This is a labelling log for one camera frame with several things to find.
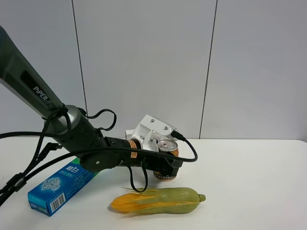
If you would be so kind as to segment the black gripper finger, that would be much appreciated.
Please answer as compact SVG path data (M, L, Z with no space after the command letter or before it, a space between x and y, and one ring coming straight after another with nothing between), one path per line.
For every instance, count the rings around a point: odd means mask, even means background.
M177 176L182 161L155 156L153 158L153 169L159 176Z

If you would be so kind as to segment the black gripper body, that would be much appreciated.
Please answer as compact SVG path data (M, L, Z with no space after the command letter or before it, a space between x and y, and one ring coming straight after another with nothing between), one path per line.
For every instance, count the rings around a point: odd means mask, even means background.
M116 166L144 167L154 171L154 157L146 153L123 151L124 148L142 150L139 143L134 140L105 137L104 140L108 147L113 150L106 151L103 154L104 168L111 169Z

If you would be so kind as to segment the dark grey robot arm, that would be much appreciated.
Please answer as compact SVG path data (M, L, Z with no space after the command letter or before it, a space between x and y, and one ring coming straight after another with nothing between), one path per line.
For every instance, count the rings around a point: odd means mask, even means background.
M65 105L55 95L3 28L0 82L49 123L44 134L78 157L86 170L96 173L126 164L174 176L182 166L182 160L160 152L156 143L146 150L137 138L128 142L104 137L102 129L88 121L83 109Z

